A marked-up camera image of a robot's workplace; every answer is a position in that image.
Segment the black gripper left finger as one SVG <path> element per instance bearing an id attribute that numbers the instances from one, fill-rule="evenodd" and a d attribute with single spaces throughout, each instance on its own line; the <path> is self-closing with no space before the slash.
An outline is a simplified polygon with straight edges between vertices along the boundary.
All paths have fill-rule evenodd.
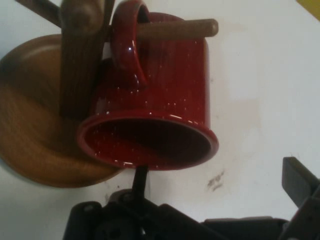
<path id="1" fill-rule="evenodd" d="M 203 240 L 202 225 L 173 207 L 145 198 L 147 166 L 135 170 L 132 188 L 107 205 L 81 203 L 71 210 L 65 240 Z"/>

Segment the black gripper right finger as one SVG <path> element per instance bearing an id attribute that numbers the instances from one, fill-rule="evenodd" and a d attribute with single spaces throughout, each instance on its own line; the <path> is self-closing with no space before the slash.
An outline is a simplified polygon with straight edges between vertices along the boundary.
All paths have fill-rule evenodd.
<path id="1" fill-rule="evenodd" d="M 318 240 L 320 238 L 320 179 L 296 157 L 284 157 L 281 184 L 298 210 L 285 224 L 279 239 Z"/>

